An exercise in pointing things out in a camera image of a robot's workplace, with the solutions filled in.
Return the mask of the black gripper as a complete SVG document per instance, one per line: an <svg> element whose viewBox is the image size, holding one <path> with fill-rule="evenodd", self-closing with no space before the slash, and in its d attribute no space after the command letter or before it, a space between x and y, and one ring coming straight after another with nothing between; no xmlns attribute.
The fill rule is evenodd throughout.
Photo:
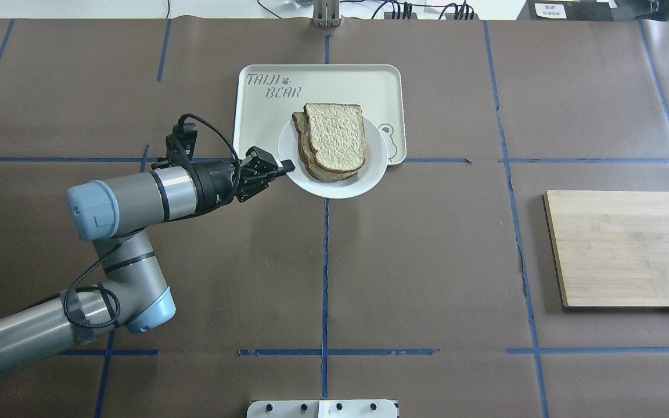
<svg viewBox="0 0 669 418"><path fill-rule="evenodd" d="M273 154L258 146L251 146L245 153L240 167L240 180L235 187L233 163L221 159L192 163L197 176L197 207L195 216L202 216L237 199L239 203L248 201L265 190L277 175L287 175L296 168L292 160L277 161Z"/></svg>

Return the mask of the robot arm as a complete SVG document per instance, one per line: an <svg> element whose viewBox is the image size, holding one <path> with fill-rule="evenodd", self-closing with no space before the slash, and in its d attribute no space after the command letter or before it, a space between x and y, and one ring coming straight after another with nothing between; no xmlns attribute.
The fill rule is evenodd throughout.
<svg viewBox="0 0 669 418"><path fill-rule="evenodd" d="M178 145L149 171L70 188L78 235L98 260L67 289L0 320L0 377L120 326L143 333L166 323L176 307L146 228L246 201L294 169L256 146L244 160L193 162Z"/></svg>

